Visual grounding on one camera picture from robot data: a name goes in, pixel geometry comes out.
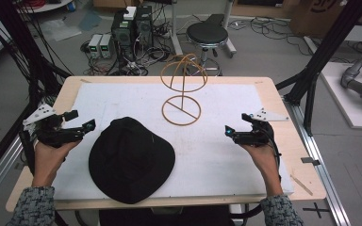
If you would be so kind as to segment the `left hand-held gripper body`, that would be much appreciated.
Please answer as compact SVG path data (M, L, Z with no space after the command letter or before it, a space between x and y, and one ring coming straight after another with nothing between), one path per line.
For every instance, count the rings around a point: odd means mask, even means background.
M49 104L42 104L23 120L24 130L43 144L55 148L82 140L85 136L82 126L67 129L62 127L65 122L64 113L58 114Z

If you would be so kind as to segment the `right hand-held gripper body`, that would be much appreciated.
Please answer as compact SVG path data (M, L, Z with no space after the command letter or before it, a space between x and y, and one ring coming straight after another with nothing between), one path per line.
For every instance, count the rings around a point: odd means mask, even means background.
M256 113L250 113L255 122L250 132L235 131L232 140L236 144L262 146L274 139L271 121L287 121L288 117L278 113L270 112L261 108Z

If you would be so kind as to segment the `black bucket hat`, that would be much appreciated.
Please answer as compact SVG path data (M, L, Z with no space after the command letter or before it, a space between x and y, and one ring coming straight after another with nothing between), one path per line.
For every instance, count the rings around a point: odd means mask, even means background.
M175 163L173 146L139 121L112 121L94 142L90 177L111 199L134 204L155 193L169 178Z

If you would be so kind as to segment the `wooden hoop hat stand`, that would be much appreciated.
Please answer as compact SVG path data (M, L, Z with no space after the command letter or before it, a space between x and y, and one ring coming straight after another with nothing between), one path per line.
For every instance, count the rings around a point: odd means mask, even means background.
M188 87L188 68L195 68L202 82L197 87ZM161 83L175 95L169 97L161 107L163 118L170 124L188 126L197 122L202 115L199 102L190 96L202 89L208 82L208 75L203 66L198 63L195 54L186 54L180 59L168 62L160 72Z

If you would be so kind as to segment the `person's right hand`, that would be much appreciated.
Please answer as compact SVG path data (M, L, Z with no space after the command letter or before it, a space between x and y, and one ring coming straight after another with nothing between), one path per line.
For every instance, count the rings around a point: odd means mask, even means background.
M265 183L267 196L282 195L283 189L281 187L273 147L267 144L259 147L242 145L242 148L252 157L256 167L260 171Z

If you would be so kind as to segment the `white table mat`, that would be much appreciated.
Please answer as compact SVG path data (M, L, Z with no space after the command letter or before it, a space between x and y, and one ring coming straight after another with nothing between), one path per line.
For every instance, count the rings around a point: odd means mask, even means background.
M58 201L113 200L91 179L89 156L101 133L116 119L139 121L174 148L175 163L167 181L141 201L169 198L262 196L265 186L251 156L225 135L225 126L248 131L242 113L255 113L262 104L253 85L208 84L190 94L202 107L192 125L177 126L162 114L163 103L175 95L163 84L85 83L74 99L78 117L66 122L76 127L95 120L96 127L70 151L54 181Z

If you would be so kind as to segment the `grey tape piece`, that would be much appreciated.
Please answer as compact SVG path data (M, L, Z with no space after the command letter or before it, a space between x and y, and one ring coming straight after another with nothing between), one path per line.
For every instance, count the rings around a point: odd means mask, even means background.
M313 159L312 157L302 157L301 161L304 164L312 164L313 166L318 166L321 164L320 160Z

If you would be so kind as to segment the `thin wooden stick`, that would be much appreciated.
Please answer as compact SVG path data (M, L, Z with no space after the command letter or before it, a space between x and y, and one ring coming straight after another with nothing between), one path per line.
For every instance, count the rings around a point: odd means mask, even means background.
M313 192L303 182L301 182L298 178L296 178L292 174L290 174L290 178L293 179L295 181L295 183L297 185L299 185L307 194L309 194L310 196L313 196Z

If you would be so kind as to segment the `grey power supply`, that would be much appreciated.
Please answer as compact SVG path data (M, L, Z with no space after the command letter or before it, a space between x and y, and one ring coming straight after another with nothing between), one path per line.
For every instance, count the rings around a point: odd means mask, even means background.
M99 58L101 56L101 51L100 51L100 41L101 41L102 35L100 34L95 34L92 36L90 42L89 42L89 50L90 50L90 55L92 58Z
M112 57L112 43L111 43L111 36L109 34L105 34L102 36L100 41L100 49L103 58Z

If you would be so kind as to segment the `clear plastic sheet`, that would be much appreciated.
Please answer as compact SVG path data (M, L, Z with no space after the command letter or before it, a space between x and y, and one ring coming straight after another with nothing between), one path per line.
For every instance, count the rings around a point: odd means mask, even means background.
M63 20L46 21L41 24L41 31L48 40L67 40L82 32L77 26L68 26Z

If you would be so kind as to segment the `black round stool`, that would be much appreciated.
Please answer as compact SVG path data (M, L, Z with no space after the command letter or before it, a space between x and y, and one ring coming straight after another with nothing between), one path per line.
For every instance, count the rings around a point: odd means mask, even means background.
M228 32L218 24L196 23L187 28L187 39L202 48L201 59L207 59L207 51L227 43Z

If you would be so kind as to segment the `black computer tower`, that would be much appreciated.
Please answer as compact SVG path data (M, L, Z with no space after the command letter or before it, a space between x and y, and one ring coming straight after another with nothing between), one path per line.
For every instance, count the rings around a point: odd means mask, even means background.
M111 26L111 33L115 42L117 54L129 61L135 60L133 44L135 41L135 23L133 20L126 20L124 10L114 15Z
M153 46L153 20L152 20L152 7L141 6L137 7L135 17L137 27L137 41L140 46L146 48Z

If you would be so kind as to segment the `white box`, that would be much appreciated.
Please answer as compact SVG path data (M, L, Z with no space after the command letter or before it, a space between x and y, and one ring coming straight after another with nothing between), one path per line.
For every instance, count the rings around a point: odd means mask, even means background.
M137 8L130 6L125 9L123 18L127 21L133 21L137 13Z

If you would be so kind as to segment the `cardboard box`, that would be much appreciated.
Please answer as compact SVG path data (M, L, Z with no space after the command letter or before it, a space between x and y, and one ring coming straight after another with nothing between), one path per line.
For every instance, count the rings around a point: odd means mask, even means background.
M347 3L348 0L300 0L289 28L297 36L323 38Z

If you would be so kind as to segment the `black metal frame post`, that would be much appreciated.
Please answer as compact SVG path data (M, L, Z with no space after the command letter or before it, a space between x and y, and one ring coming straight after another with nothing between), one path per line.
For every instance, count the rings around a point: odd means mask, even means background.
M69 69L64 71L43 55L23 20L22 9L14 0L0 0L0 22L6 29L4 34L8 34L8 39L14 42L18 52L13 50L1 33L0 42L24 76L29 97L27 106L0 142L0 160L16 132L20 131L21 120L29 116L44 97L58 95L62 87L59 78L73 76Z
M310 136L312 136L312 115L317 80L329 59L345 41L361 16L362 0L347 0L347 5L338 15L306 66L299 73L275 85L277 90L292 85L291 91L284 98L293 106L299 106L302 98L306 96L303 126Z

